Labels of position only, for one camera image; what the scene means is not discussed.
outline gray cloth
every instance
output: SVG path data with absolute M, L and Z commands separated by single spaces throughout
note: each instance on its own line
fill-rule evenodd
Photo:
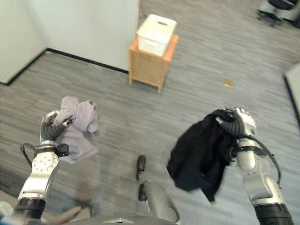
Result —
M 57 144 L 69 145 L 69 155 L 60 159 L 74 164 L 97 153 L 97 146 L 92 142 L 90 134 L 98 129 L 97 104 L 91 100 L 79 102 L 78 98 L 66 96 L 61 101 L 59 114 L 53 126 L 71 119 L 66 131 L 56 140 Z

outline black cable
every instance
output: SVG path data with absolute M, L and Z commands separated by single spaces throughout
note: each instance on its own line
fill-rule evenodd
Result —
M 20 149 L 21 149 L 21 152 L 23 153 L 26 161 L 28 162 L 28 164 L 30 165 L 30 167 L 32 168 L 32 161 L 29 159 L 28 155 L 26 154 L 26 149 L 25 149 L 25 146 L 28 146 L 30 147 L 31 149 L 33 149 L 34 151 L 38 150 L 38 149 L 42 149 L 46 146 L 48 147 L 53 147 L 55 148 L 58 152 L 60 151 L 60 149 L 54 145 L 54 144 L 45 144 L 45 145 L 38 145 L 38 146 L 34 146 L 32 144 L 29 144 L 29 143 L 23 143 L 21 146 L 20 146 Z
M 30 165 L 30 167 L 32 168 L 32 161 L 29 159 L 28 155 L 26 154 L 26 149 L 25 146 L 28 146 L 30 148 L 32 148 L 33 150 L 35 150 L 35 146 L 33 146 L 32 144 L 29 143 L 24 143 L 20 146 L 21 152 L 23 153 L 26 161 L 28 162 L 28 164 Z
M 253 140 L 255 141 L 256 143 L 258 143 L 262 149 L 267 153 L 267 155 L 271 158 L 273 164 L 275 165 L 276 169 L 277 169 L 277 174 L 278 174 L 278 180 L 277 180 L 277 184 L 280 187 L 280 182 L 281 182 L 281 170 L 279 168 L 279 165 L 276 161 L 276 159 L 274 158 L 274 155 L 269 151 L 269 149 L 261 142 L 259 141 L 257 138 L 253 137 L 253 136 L 247 136 L 247 135 L 240 135 L 240 136 L 237 136 L 237 138 L 247 138 L 247 139 L 250 139 L 250 140 Z

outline white wall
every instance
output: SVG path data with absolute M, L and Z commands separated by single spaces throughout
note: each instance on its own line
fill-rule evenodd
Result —
M 24 0 L 0 0 L 0 82 L 8 83 L 46 48 Z
M 128 70 L 138 0 L 29 0 L 50 48 Z

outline black baseboard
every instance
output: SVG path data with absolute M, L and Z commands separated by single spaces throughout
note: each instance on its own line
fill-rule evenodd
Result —
M 81 60 L 81 61 L 84 61 L 84 62 L 92 63 L 92 64 L 95 64 L 95 65 L 98 65 L 98 66 L 101 66 L 101 67 L 105 67 L 105 68 L 108 68 L 108 69 L 112 69 L 112 70 L 116 70 L 116 71 L 128 74 L 128 70 L 124 70 L 124 69 L 120 69 L 120 68 L 117 68 L 117 67 L 109 66 L 107 64 L 97 62 L 97 61 L 93 61 L 93 60 L 89 60 L 89 59 L 86 59 L 86 58 L 83 58 L 83 57 L 80 57 L 80 56 L 77 56 L 77 55 L 72 55 L 72 54 L 69 54 L 69 53 L 66 53 L 66 52 L 61 52 L 61 51 L 58 51 L 58 50 L 55 50 L 55 49 L 52 49 L 52 48 L 47 48 L 47 51 L 57 53 L 57 54 L 60 54 L 60 55 L 64 55 L 64 56 L 68 56 L 68 57 L 76 59 L 76 60 Z
M 14 77 L 11 78 L 9 82 L 7 82 L 7 83 L 0 82 L 0 83 L 3 84 L 3 85 L 5 85 L 5 86 L 11 85 L 12 82 L 14 82 L 28 67 L 30 67 L 36 60 L 38 60 L 38 58 L 41 57 L 46 51 L 57 53 L 57 54 L 64 55 L 64 56 L 68 56 L 68 57 L 73 58 L 73 59 L 85 61 L 85 62 L 92 63 L 92 64 L 95 64 L 95 65 L 98 65 L 98 66 L 101 66 L 101 67 L 105 67 L 105 68 L 108 68 L 108 69 L 112 69 L 112 70 L 116 70 L 116 71 L 128 74 L 128 70 L 120 69 L 120 68 L 117 68 L 117 67 L 112 67 L 112 66 L 109 66 L 109 65 L 101 63 L 101 62 L 96 62 L 96 61 L 89 60 L 89 59 L 86 59 L 86 58 L 82 58 L 82 57 L 79 57 L 79 56 L 76 56 L 76 55 L 72 55 L 72 54 L 69 54 L 69 53 L 66 53 L 66 52 L 61 52 L 61 51 L 58 51 L 58 50 L 55 50 L 55 49 L 52 49 L 52 48 L 47 48 L 47 49 L 43 50 L 31 62 L 29 62 L 16 75 L 14 75 Z
M 283 80 L 285 82 L 285 86 L 286 86 L 287 92 L 289 93 L 289 96 L 290 96 L 290 99 L 291 99 L 291 102 L 292 102 L 292 106 L 293 106 L 294 111 L 295 111 L 296 119 L 298 121 L 299 129 L 300 129 L 300 114 L 299 114 L 299 110 L 297 108 L 297 104 L 296 104 L 295 98 L 293 96 L 293 92 L 292 92 L 291 86 L 290 86 L 289 81 L 287 80 L 287 78 L 286 78 L 285 75 L 283 76 Z
M 39 55 L 37 55 L 37 57 L 35 57 L 32 61 L 30 61 L 25 67 L 23 67 L 23 69 L 21 69 L 18 73 L 16 73 L 16 75 L 14 75 L 13 78 L 9 80 L 9 82 L 7 83 L 0 82 L 0 83 L 5 86 L 11 85 L 12 82 L 14 82 L 28 67 L 30 67 L 36 60 L 38 60 L 38 58 L 41 57 L 46 51 L 47 49 L 43 50 Z

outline office chair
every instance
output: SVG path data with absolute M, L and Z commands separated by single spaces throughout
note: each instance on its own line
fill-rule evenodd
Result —
M 276 16 L 278 10 L 291 10 L 295 7 L 299 0 L 269 0 L 269 4 L 272 5 L 275 9 L 273 13 L 266 13 L 263 11 L 258 11 L 258 20 L 263 17 L 269 17 L 272 19 L 271 27 L 274 27 L 276 24 L 280 24 L 282 19 Z

